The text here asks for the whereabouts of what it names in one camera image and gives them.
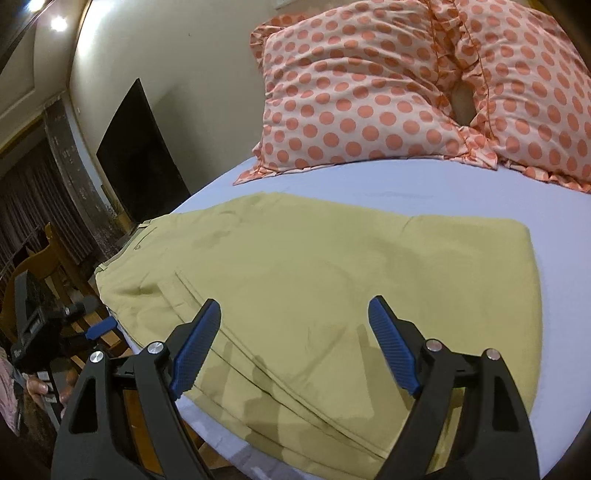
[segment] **polka dot pillow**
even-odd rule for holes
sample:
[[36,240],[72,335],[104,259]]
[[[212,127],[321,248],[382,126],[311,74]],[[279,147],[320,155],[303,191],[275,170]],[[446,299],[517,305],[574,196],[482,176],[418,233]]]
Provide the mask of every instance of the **polka dot pillow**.
[[591,191],[591,78],[549,15],[510,0],[436,0],[474,89],[483,133],[502,164]]
[[258,161],[236,183],[379,158],[436,157],[496,168],[484,136],[452,120],[453,46],[418,0],[373,0],[273,19],[251,37],[264,75]]

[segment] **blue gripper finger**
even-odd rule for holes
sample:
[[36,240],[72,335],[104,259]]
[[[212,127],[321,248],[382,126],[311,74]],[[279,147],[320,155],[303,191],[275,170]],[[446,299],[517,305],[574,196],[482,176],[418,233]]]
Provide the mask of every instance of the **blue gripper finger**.
[[414,355],[377,297],[369,302],[368,316],[369,325],[374,331],[394,380],[399,387],[414,395],[420,388],[415,372]]
[[218,302],[208,301],[203,307],[205,310],[201,309],[197,314],[201,319],[173,359],[170,391],[175,400],[193,386],[222,323],[222,310]]
[[97,340],[107,332],[117,328],[117,320],[113,317],[107,317],[102,322],[93,325],[86,331],[86,338],[88,340]]

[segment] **silver screw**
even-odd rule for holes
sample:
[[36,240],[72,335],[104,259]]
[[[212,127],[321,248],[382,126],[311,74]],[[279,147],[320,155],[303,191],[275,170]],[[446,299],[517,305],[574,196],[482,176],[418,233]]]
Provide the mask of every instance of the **silver screw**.
[[154,342],[148,345],[148,352],[152,355],[156,355],[164,350],[164,344],[162,342]]
[[427,340],[427,350],[430,352],[438,352],[443,348],[443,344],[439,340]]
[[501,358],[501,354],[498,352],[498,350],[495,350],[494,348],[489,348],[486,351],[486,356],[491,360],[498,360]]
[[103,352],[92,352],[90,354],[90,361],[94,364],[97,364],[105,357]]

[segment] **human hand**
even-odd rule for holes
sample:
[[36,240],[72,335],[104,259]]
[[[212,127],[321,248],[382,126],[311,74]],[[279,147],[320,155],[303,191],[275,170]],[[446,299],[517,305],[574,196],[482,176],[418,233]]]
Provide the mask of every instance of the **human hand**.
[[[72,396],[72,391],[74,390],[74,386],[76,385],[76,381],[78,380],[78,373],[75,370],[69,370],[66,375],[66,388],[60,392],[60,403],[64,406],[70,400]],[[49,385],[46,384],[44,381],[39,380],[36,375],[30,375],[27,379],[27,391],[29,395],[33,399],[33,401],[41,408],[43,408],[43,397],[49,393]]]

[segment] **mattress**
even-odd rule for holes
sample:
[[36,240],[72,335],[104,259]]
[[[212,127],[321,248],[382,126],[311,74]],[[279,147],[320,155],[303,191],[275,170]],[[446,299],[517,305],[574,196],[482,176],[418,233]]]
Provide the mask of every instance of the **mattress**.
[[[529,227],[543,302],[540,379],[530,421],[540,473],[545,475],[570,446],[591,410],[591,359],[587,354],[591,195],[540,183],[511,170],[489,171],[440,160],[353,163],[232,186],[254,161],[246,160],[219,177],[175,212],[204,209],[256,192],[286,192],[404,215],[511,218]],[[177,407],[209,445],[249,477],[316,478],[254,449],[188,399],[181,398]]]

